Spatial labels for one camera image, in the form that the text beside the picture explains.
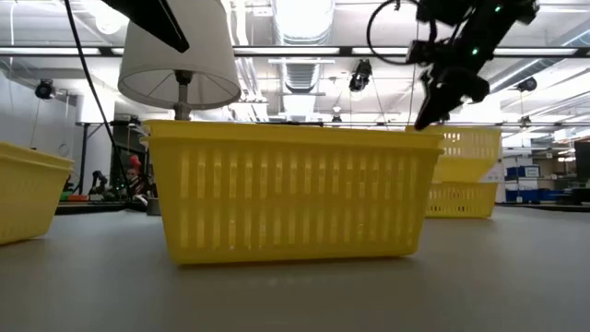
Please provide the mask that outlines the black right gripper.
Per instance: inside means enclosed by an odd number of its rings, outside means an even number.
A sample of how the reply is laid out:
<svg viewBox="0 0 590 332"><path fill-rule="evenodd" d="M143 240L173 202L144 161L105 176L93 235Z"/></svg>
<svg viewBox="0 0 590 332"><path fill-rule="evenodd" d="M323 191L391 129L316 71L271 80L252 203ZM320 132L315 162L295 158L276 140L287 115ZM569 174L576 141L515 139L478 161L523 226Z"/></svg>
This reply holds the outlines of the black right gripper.
<svg viewBox="0 0 590 332"><path fill-rule="evenodd" d="M425 98L414 123L418 131L439 122L464 97L481 102L490 93L486 79L458 65L431 65L422 72L421 82Z"/></svg>

